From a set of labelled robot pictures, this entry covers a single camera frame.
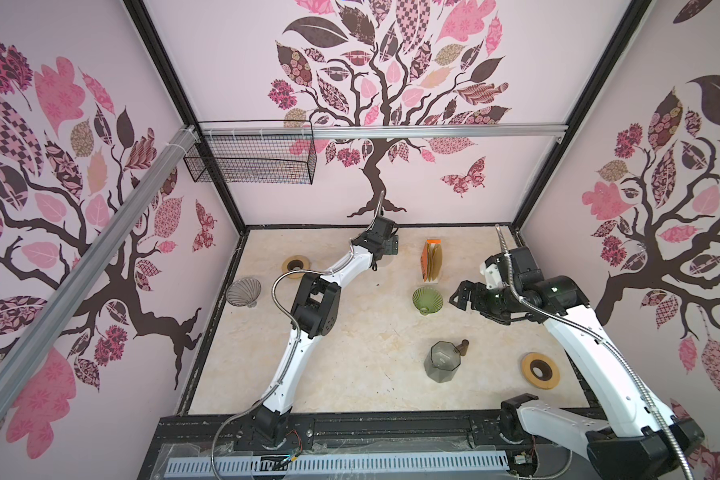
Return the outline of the brown paper filter stack holder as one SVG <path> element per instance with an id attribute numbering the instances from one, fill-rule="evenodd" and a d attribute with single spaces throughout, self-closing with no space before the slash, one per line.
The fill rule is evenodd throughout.
<path id="1" fill-rule="evenodd" d="M 432 283 L 439 279 L 443 265 L 443 249 L 440 239 L 428 239 L 425 242 L 420 265 L 424 282 Z"/>

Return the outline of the wooden dripper ring stand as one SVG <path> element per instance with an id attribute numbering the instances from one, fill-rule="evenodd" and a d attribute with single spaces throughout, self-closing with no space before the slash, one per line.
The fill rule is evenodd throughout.
<path id="1" fill-rule="evenodd" d="M 303 255 L 293 255 L 282 263 L 282 273 L 286 279 L 300 279 L 311 267 L 310 260 Z"/>

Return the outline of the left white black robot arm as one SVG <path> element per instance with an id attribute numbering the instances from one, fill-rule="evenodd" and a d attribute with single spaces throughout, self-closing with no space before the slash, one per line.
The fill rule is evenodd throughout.
<path id="1" fill-rule="evenodd" d="M 278 277 L 271 289 L 277 309 L 286 314 L 291 332 L 276 373 L 252 410 L 254 431 L 270 446 L 286 436 L 288 417 L 309 358 L 321 339 L 338 319 L 342 289 L 368 270 L 375 270 L 387 245 L 397 238 L 398 225 L 377 216 L 358 236 L 349 241 L 347 252 L 324 270 L 302 269 L 302 277 L 290 308 L 277 299 L 277 287 L 286 276 Z"/>

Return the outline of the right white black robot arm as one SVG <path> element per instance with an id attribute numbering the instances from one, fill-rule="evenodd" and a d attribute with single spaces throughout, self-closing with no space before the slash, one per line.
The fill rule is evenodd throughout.
<path id="1" fill-rule="evenodd" d="M 605 415 L 596 421 L 522 394 L 501 404 L 504 439 L 519 443 L 543 437 L 588 460 L 602 479 L 657 479 L 675 470 L 692 478 L 689 457 L 704 440 L 702 429 L 695 420 L 675 415 L 650 390 L 571 278 L 545 278 L 526 247 L 489 257 L 480 272 L 483 281 L 462 281 L 450 304 L 505 326 L 542 325 L 564 348 Z"/>

